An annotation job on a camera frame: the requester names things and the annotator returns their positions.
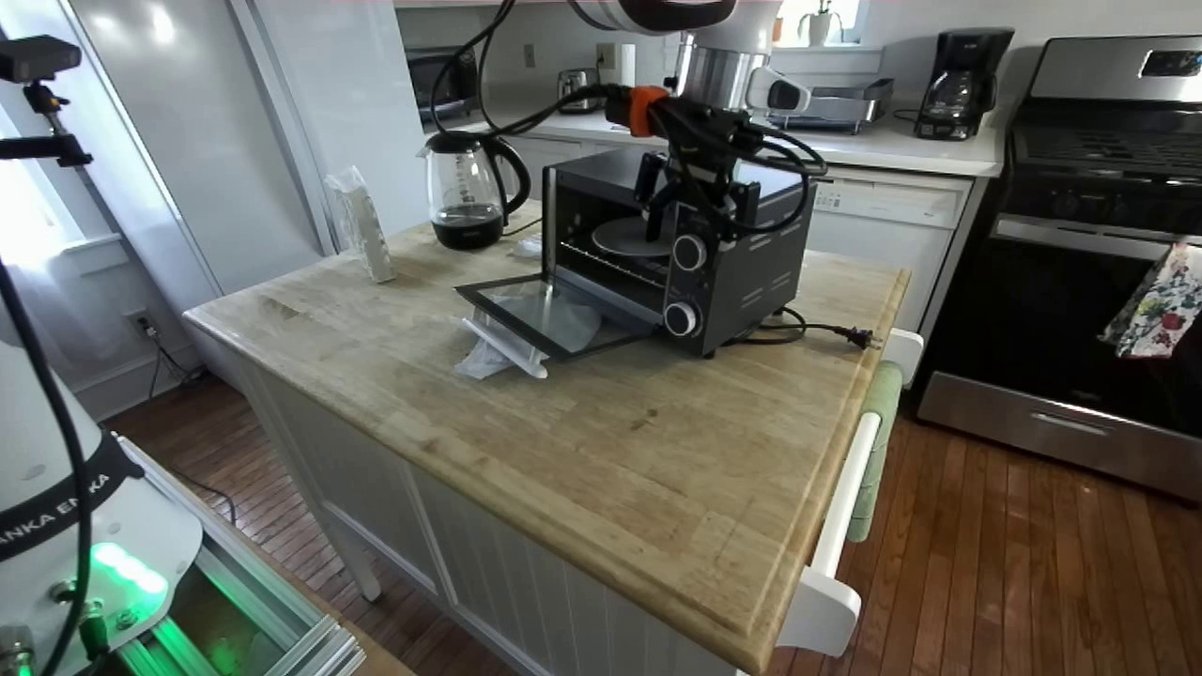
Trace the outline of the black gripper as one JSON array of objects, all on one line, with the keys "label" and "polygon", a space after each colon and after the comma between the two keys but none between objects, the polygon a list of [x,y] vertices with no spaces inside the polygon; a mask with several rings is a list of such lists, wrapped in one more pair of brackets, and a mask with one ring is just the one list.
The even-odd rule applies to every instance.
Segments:
[{"label": "black gripper", "polygon": [[636,91],[629,132],[667,144],[665,159],[643,159],[636,179],[646,238],[665,235],[671,207],[690,207],[726,240],[755,226],[757,192],[736,179],[736,162],[755,159],[763,132],[742,112],[667,97],[665,91]]}]

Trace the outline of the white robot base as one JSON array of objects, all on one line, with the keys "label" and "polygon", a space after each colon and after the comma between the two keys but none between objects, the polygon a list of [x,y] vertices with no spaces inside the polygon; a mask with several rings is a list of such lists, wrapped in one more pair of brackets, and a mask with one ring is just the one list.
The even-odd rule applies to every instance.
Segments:
[{"label": "white robot base", "polygon": [[3,676],[357,676],[362,640],[0,342]]}]

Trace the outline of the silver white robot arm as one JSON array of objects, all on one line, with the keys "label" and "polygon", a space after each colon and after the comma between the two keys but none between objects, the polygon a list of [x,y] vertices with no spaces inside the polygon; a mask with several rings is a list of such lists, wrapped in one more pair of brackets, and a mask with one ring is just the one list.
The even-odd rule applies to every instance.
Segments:
[{"label": "silver white robot arm", "polygon": [[736,179],[736,166],[765,149],[748,96],[768,62],[780,0],[572,0],[572,8],[598,31],[681,42],[671,81],[621,87],[608,118],[629,137],[667,144],[667,183],[720,238],[751,235],[757,195]]}]

